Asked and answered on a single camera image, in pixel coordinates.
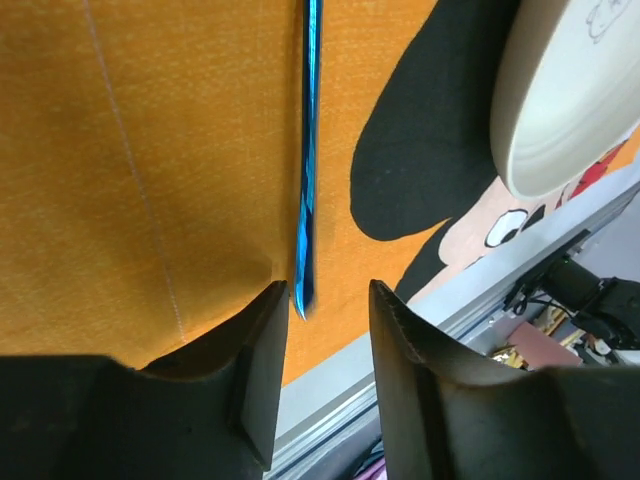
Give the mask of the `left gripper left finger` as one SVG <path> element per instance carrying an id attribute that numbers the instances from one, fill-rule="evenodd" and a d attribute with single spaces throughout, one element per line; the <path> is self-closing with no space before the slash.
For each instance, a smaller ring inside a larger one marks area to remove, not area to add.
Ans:
<path id="1" fill-rule="evenodd" d="M 289 317 L 275 281 L 136 370 L 99 355 L 1 360 L 5 479 L 259 479 L 271 467 Z"/>

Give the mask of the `blue metallic fork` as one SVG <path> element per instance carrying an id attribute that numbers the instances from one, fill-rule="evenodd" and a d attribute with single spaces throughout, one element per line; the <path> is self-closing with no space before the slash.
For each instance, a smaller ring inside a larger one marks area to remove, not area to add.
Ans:
<path id="1" fill-rule="evenodd" d="M 298 316 L 309 319 L 315 301 L 315 226 L 317 211 L 318 127 L 324 3 L 303 3 L 301 179 L 296 228 L 293 304 Z"/>

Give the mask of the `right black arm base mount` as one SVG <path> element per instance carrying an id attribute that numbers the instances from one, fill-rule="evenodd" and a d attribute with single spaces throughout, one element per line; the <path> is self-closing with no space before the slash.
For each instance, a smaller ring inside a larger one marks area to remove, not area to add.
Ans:
<path id="1" fill-rule="evenodd" d="M 569 251 L 585 240 L 583 230 L 521 276 L 504 301 L 521 314 L 530 304 L 555 306 L 579 329 L 613 350 L 639 349 L 639 283 L 600 278 L 571 258 Z"/>

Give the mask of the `orange Mickey Mouse placemat cloth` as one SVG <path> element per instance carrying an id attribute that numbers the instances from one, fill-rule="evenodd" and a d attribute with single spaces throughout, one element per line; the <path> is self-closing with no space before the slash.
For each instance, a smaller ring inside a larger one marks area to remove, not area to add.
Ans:
<path id="1" fill-rule="evenodd" d="M 378 278 L 416 304 L 566 210 L 503 189 L 487 116 L 505 1 L 323 8 L 316 298 L 292 381 L 368 328 Z M 300 1 L 1 5 L 1 351 L 142 368 L 293 276 Z"/>

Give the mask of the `cream ceramic plate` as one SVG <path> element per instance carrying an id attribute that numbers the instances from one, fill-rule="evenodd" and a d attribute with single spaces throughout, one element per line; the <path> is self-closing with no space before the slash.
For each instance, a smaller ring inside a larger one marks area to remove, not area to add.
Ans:
<path id="1" fill-rule="evenodd" d="M 522 2 L 490 115 L 509 192 L 530 200 L 559 190 L 638 123 L 638 2 Z"/>

